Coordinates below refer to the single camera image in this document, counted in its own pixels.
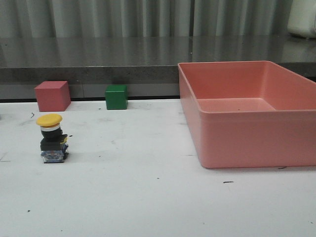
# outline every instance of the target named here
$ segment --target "pink plastic bin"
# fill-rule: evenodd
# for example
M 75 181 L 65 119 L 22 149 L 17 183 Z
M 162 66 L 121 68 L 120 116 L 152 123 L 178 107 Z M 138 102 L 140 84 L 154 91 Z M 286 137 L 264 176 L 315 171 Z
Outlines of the pink plastic bin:
M 316 83 L 268 61 L 178 66 L 202 166 L 316 165 Z

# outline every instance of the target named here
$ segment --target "yellow push button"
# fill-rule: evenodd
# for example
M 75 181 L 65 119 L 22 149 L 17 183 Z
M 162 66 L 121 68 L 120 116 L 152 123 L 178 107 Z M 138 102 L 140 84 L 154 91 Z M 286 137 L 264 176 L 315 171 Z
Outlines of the yellow push button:
M 53 127 L 59 124 L 61 120 L 63 120 L 63 117 L 58 114 L 47 114 L 39 117 L 36 123 L 42 127 Z

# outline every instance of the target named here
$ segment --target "table surface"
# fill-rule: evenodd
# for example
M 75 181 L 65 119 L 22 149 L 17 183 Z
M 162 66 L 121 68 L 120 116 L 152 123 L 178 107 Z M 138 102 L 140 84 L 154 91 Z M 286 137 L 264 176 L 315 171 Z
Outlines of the table surface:
M 43 114 L 0 104 L 0 237 L 316 236 L 316 167 L 205 169 L 180 100 L 72 102 L 60 164 Z

